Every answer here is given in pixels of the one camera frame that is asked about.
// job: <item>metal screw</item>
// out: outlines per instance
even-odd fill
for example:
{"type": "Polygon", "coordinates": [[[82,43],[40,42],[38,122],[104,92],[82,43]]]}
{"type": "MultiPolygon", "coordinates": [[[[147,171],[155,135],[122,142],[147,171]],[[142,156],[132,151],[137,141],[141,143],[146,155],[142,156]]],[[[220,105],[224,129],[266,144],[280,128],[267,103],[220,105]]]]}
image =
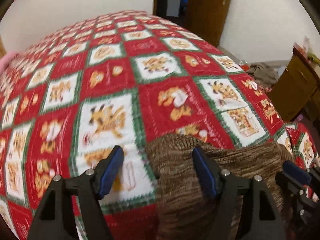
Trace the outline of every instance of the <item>metal screw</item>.
{"type": "Polygon", "coordinates": [[[262,181],[262,177],[260,175],[255,175],[254,180],[257,182],[260,182],[260,181],[262,181]]]}
{"type": "Polygon", "coordinates": [[[227,170],[227,169],[223,169],[223,170],[221,171],[221,174],[222,174],[223,176],[229,176],[229,175],[230,175],[230,171],[227,170]]]}
{"type": "Polygon", "coordinates": [[[94,169],[88,169],[85,171],[85,174],[87,174],[88,176],[91,176],[92,174],[94,174],[94,169]]]}
{"type": "Polygon", "coordinates": [[[59,181],[61,178],[62,178],[61,175],[55,175],[55,176],[53,177],[53,181],[57,182],[57,181],[59,181]]]}

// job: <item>blue rubber pad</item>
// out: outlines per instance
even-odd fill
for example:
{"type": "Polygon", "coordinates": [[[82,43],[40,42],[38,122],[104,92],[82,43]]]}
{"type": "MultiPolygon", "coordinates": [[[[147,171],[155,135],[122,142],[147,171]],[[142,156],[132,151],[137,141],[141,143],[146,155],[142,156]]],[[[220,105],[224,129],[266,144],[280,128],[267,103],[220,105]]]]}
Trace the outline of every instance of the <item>blue rubber pad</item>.
{"type": "Polygon", "coordinates": [[[193,164],[200,182],[200,185],[210,199],[215,199],[218,195],[216,190],[216,179],[206,164],[206,160],[201,153],[202,149],[195,147],[192,151],[193,164]]]}
{"type": "Polygon", "coordinates": [[[312,178],[309,173],[298,167],[293,162],[285,161],[282,165],[282,169],[285,173],[296,179],[299,183],[303,185],[310,185],[312,178]]]}
{"type": "Polygon", "coordinates": [[[122,166],[124,159],[123,150],[119,147],[115,154],[112,156],[112,159],[106,168],[103,176],[100,180],[100,189],[98,195],[100,198],[103,198],[105,195],[109,194],[112,184],[116,178],[116,175],[122,166]]]}

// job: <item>bed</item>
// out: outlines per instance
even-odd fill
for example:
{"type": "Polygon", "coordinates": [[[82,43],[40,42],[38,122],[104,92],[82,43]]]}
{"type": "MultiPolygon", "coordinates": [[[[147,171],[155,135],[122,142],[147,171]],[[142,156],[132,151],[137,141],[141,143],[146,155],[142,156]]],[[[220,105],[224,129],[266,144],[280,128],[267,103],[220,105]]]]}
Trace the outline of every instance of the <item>bed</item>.
{"type": "Polygon", "coordinates": [[[219,148],[276,141],[300,167],[319,164],[307,129],[283,122],[240,66],[144,11],[102,15],[45,37],[11,62],[0,92],[0,213],[19,239],[54,175],[94,168],[114,145],[123,147],[124,164],[100,205],[115,239],[155,237],[156,179],[143,147],[161,135],[219,148]]]}

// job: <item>open door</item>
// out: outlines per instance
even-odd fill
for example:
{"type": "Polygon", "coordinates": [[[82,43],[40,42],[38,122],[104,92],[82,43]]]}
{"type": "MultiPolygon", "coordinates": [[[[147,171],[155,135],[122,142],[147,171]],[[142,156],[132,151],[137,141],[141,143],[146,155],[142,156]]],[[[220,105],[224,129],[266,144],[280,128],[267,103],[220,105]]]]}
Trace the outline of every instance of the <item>open door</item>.
{"type": "Polygon", "coordinates": [[[189,0],[185,27],[218,46],[227,18],[230,0],[189,0]]]}

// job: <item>blue gripper pad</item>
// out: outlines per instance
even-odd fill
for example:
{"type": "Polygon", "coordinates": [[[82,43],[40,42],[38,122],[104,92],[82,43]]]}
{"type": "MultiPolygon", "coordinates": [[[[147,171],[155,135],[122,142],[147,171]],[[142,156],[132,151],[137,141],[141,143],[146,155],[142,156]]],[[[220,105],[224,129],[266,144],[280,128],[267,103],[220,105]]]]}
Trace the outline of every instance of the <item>blue gripper pad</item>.
{"type": "Polygon", "coordinates": [[[192,151],[193,164],[200,185],[210,199],[215,199],[221,193],[222,182],[220,180],[220,167],[215,161],[211,161],[201,147],[195,147],[192,151]]]}
{"type": "Polygon", "coordinates": [[[310,185],[312,178],[309,175],[309,173],[301,169],[293,162],[285,161],[282,165],[282,169],[285,173],[287,173],[292,178],[296,179],[302,185],[310,185]]]}
{"type": "Polygon", "coordinates": [[[109,194],[119,168],[122,166],[123,159],[124,153],[122,148],[115,146],[107,158],[108,164],[100,179],[100,189],[98,191],[100,199],[109,194]]]}

